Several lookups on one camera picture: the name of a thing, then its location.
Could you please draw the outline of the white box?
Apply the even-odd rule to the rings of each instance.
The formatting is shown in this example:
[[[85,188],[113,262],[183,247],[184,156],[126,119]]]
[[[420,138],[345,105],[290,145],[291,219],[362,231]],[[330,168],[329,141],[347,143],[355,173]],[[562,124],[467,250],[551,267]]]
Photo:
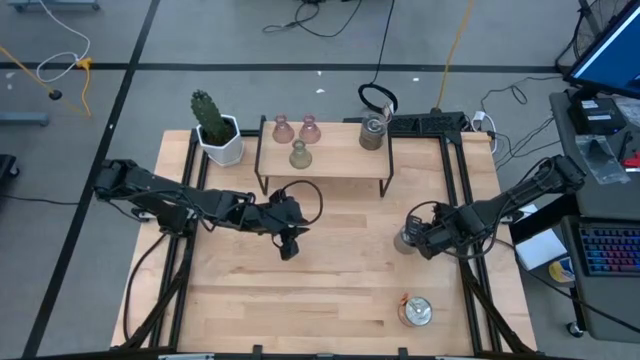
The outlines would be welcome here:
[[[552,229],[518,243],[516,252],[526,270],[533,270],[567,254],[567,249]]]

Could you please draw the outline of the green ribbed glass candlestick holder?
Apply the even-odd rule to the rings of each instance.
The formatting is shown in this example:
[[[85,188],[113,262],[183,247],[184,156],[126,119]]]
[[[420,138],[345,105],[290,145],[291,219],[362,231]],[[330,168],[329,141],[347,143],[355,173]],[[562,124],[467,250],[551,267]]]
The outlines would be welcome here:
[[[306,148],[306,143],[301,139],[296,139],[292,143],[292,152],[289,155],[289,163],[295,169],[308,168],[312,163],[312,154]]]

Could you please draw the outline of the wooden shelf riser black frame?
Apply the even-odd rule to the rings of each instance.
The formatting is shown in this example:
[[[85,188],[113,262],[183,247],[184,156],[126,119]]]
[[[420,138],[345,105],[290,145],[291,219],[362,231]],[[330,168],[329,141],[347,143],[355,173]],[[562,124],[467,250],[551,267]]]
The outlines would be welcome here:
[[[372,179],[379,182],[381,196],[385,196],[394,176],[392,137],[385,134],[382,146],[366,150],[359,143],[361,124],[358,118],[345,123],[322,122],[321,139],[307,148],[312,155],[311,165],[296,169],[289,162],[292,145],[273,139],[275,122],[260,119],[254,173],[263,194],[269,189],[272,177]]]

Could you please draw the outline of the pink ribbed glass candlestick holder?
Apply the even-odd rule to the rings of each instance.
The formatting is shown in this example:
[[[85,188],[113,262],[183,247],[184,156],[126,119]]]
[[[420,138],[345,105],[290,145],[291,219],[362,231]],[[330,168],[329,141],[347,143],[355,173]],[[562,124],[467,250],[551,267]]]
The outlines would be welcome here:
[[[279,114],[274,119],[275,125],[272,132],[273,139],[280,144],[286,144],[293,140],[295,132],[288,123],[288,118],[284,114]]]
[[[321,130],[319,129],[316,118],[313,115],[305,115],[302,126],[299,131],[299,138],[306,144],[315,144],[321,138]]]

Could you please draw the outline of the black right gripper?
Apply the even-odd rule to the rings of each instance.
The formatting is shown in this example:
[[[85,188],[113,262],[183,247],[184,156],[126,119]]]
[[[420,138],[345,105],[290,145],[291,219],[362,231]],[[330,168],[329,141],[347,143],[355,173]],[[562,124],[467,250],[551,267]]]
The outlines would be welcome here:
[[[452,207],[435,202],[431,222],[419,217],[408,217],[405,233],[417,235],[415,246],[427,260],[439,254],[447,254],[459,260],[474,258],[469,253],[475,241],[475,209],[472,204]]]

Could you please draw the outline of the grey desk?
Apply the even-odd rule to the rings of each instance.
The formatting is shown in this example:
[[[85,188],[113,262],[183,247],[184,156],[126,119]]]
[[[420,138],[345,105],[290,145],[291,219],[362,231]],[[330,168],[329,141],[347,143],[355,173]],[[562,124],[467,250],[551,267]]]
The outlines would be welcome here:
[[[570,100],[565,92],[549,96],[559,138],[564,153],[580,166],[584,159],[575,143],[576,132],[569,117]],[[640,151],[640,127],[629,122],[619,133],[607,138],[611,149],[621,149],[624,134],[629,132],[632,141],[626,153]],[[588,174],[584,187],[575,195],[580,215],[599,220],[640,221],[640,173],[632,173],[625,184],[599,184]],[[640,328],[640,278],[607,280],[590,276],[577,276],[577,291],[586,303]],[[597,340],[640,343],[640,334],[616,324],[590,310],[584,311],[586,331]]]

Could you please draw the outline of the backlit rainbow keyboard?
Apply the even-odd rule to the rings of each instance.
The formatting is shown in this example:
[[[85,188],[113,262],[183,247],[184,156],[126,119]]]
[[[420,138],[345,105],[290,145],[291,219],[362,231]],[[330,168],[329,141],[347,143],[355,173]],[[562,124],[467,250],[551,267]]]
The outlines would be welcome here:
[[[640,277],[640,227],[580,224],[578,234],[589,276]]]

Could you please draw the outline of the green cactus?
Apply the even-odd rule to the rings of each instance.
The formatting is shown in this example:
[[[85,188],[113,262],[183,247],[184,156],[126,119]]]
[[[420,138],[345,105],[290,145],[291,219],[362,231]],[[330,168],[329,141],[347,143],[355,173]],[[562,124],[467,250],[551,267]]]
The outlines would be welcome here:
[[[196,90],[191,97],[191,110],[201,126],[203,142],[212,146],[224,146],[235,135],[235,128],[222,117],[211,96]]]

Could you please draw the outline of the white hexagonal plant pot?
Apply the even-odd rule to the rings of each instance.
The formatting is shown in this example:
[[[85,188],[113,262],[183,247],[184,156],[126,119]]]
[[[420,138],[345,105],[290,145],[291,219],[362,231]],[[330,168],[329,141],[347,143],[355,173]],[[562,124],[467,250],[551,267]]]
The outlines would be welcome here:
[[[205,141],[204,131],[201,125],[196,127],[200,146],[208,157],[221,167],[228,167],[239,164],[244,154],[244,142],[234,116],[222,114],[222,119],[232,125],[235,131],[234,136],[222,146],[211,145]]]

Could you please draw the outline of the candle tin orange label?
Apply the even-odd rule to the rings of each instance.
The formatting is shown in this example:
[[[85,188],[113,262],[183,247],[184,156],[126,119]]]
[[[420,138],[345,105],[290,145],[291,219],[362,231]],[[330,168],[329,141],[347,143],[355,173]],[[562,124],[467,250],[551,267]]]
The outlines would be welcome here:
[[[399,320],[407,327],[423,327],[433,318],[430,302],[423,297],[410,296],[405,293],[397,309]]]

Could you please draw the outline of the clear plastic bag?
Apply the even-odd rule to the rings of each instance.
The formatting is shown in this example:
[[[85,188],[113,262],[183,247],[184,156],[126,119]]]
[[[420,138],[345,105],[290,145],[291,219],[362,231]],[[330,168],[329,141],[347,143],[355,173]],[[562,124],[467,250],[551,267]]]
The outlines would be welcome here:
[[[599,185],[631,181],[603,135],[576,135],[575,143]]]

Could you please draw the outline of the silver ribbed candle tin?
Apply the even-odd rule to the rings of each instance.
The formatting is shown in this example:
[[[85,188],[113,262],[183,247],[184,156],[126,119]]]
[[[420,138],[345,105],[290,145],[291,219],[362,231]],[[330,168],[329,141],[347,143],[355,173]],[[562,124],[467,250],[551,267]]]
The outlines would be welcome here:
[[[406,227],[402,226],[393,239],[394,248],[403,255],[411,255],[417,252],[414,241],[406,231]]]

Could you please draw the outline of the black mini computer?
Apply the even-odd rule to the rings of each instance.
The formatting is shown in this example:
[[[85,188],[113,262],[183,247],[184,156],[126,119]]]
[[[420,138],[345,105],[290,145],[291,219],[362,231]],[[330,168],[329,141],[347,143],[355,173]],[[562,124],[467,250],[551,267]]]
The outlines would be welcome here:
[[[576,101],[568,113],[578,135],[614,135],[627,124],[611,98]]]

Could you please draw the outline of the black aluminium table frame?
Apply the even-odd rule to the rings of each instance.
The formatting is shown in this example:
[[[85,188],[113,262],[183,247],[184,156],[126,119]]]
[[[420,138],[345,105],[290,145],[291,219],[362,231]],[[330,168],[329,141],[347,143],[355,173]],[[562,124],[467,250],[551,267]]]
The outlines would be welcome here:
[[[392,238],[408,201],[379,199],[367,187],[350,200],[327,195],[300,254],[283,262],[266,237],[195,227],[187,238],[142,226],[139,274],[122,311],[141,323],[156,288],[175,294],[139,345],[115,333],[115,360],[437,360],[491,353],[487,320],[451,258],[404,257]],[[408,293],[428,300],[433,318],[407,327]]]

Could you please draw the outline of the silver candle tin floral label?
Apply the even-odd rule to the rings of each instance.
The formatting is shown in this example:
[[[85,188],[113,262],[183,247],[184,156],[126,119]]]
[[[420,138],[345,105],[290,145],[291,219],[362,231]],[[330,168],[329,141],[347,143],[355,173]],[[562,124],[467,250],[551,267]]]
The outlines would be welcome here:
[[[382,147],[388,120],[380,114],[368,114],[361,120],[359,143],[362,148],[374,151]]]

